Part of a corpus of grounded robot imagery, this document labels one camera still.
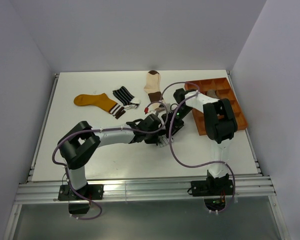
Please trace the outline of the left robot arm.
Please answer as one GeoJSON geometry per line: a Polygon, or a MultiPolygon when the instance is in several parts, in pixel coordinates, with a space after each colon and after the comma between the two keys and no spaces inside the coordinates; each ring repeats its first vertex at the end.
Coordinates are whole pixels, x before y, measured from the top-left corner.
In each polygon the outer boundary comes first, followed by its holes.
{"type": "Polygon", "coordinates": [[[76,200],[89,197],[85,165],[98,148],[141,142],[157,145],[165,135],[165,125],[155,114],[110,128],[93,129],[87,121],[79,122],[58,142],[65,160],[69,194],[76,200]]]}

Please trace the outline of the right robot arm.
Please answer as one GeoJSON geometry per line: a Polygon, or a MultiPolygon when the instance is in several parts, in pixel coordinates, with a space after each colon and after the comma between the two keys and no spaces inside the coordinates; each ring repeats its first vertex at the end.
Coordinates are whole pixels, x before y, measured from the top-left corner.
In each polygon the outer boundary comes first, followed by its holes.
{"type": "Polygon", "coordinates": [[[211,161],[206,165],[207,180],[206,189],[212,195],[219,194],[224,188],[224,181],[229,179],[229,146],[238,130],[238,124],[227,98],[214,98],[205,95],[198,90],[177,89],[173,97],[178,103],[176,109],[167,123],[167,137],[169,146],[172,146],[171,138],[182,127],[183,118],[195,109],[203,114],[205,132],[211,140],[211,161]]]}

